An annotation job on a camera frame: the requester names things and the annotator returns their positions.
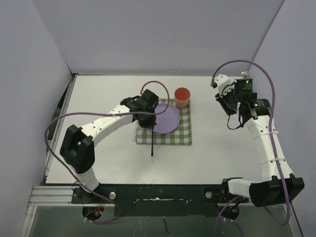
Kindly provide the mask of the purple plastic plate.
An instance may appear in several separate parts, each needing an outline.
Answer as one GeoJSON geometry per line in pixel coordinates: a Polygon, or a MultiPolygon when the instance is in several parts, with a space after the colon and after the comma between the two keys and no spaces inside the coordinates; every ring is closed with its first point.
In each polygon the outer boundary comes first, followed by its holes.
{"type": "Polygon", "coordinates": [[[153,132],[158,134],[170,133],[178,127],[179,123],[179,111],[174,106],[169,105],[164,113],[157,115],[153,132]]]}

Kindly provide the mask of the silver metal fork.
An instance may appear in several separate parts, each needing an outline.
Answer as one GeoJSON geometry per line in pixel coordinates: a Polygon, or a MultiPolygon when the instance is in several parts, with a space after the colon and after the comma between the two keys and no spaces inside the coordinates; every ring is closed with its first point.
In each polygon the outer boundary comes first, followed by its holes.
{"type": "Polygon", "coordinates": [[[147,135],[147,133],[146,133],[146,129],[145,129],[145,128],[143,128],[143,129],[142,129],[142,133],[141,133],[141,135],[142,135],[142,137],[145,137],[145,136],[147,135]]]}

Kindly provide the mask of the orange plastic cup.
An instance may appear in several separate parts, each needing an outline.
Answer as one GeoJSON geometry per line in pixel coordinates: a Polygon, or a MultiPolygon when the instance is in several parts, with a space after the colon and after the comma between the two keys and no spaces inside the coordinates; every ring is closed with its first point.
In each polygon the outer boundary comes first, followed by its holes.
{"type": "Polygon", "coordinates": [[[180,87],[175,90],[174,92],[174,100],[175,100],[175,106],[178,109],[183,109],[186,107],[189,99],[190,99],[191,93],[187,88],[180,87]]]}

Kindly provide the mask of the purple plastic spoon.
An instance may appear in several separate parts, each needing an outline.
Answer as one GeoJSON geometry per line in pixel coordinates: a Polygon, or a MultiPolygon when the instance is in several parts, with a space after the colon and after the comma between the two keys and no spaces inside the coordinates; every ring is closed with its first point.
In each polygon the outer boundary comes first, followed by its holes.
{"type": "Polygon", "coordinates": [[[151,129],[151,157],[154,156],[154,131],[151,129]]]}

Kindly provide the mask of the green white checkered cloth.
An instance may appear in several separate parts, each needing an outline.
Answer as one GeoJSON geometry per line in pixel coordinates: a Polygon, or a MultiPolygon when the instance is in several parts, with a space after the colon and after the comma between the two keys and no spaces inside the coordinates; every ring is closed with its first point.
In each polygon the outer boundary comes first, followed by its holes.
{"type": "MultiPolygon", "coordinates": [[[[175,107],[174,99],[169,100],[169,104],[175,107]]],[[[190,103],[184,109],[177,109],[180,114],[180,123],[178,127],[167,134],[154,133],[154,145],[182,145],[189,146],[192,144],[192,122],[190,103]]],[[[151,130],[146,129],[147,135],[142,137],[142,128],[136,125],[133,141],[137,145],[151,145],[151,130]]]]}

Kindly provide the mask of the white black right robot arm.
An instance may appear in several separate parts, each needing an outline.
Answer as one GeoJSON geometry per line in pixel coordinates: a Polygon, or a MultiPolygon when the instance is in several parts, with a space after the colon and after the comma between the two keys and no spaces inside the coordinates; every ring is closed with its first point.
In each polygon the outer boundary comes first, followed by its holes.
{"type": "Polygon", "coordinates": [[[229,178],[220,189],[220,197],[230,202],[237,196],[248,198],[256,207],[285,204],[284,190],[293,200],[304,188],[296,177],[280,147],[274,123],[270,122],[272,107],[267,99],[259,99],[252,90],[252,80],[215,78],[218,93],[215,99],[228,116],[237,115],[239,127],[246,127],[254,141],[262,170],[262,181],[229,178]]]}

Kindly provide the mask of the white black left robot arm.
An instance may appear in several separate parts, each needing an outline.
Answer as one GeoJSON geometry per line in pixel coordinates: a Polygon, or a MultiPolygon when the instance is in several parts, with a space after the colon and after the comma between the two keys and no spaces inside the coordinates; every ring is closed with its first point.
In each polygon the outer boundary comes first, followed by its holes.
{"type": "Polygon", "coordinates": [[[92,168],[96,145],[117,129],[135,121],[145,128],[153,128],[156,116],[144,113],[154,113],[157,105],[158,96],[146,89],[141,96],[123,99],[108,117],[100,117],[81,127],[71,125],[67,128],[60,155],[72,168],[79,183],[85,186],[83,197],[88,202],[98,201],[101,195],[99,181],[92,168]]]}

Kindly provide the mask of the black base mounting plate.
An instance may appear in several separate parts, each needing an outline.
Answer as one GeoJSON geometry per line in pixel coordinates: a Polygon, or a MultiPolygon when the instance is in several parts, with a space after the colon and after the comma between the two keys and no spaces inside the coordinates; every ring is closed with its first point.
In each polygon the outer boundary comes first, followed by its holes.
{"type": "Polygon", "coordinates": [[[93,220],[100,217],[106,205],[119,217],[182,217],[202,215],[215,217],[219,206],[235,195],[226,184],[132,185],[101,184],[94,194],[81,187],[73,189],[72,204],[82,204],[83,215],[93,220]]]}

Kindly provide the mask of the aluminium front frame rail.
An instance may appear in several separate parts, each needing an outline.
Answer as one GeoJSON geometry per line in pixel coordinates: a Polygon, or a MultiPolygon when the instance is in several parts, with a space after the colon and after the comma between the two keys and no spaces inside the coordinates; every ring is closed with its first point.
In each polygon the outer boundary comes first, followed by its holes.
{"type": "Polygon", "coordinates": [[[232,195],[225,185],[124,185],[101,184],[95,193],[88,193],[79,184],[70,186],[35,186],[32,188],[29,205],[82,205],[115,202],[135,204],[138,201],[187,201],[202,203],[227,203],[232,195]]]}

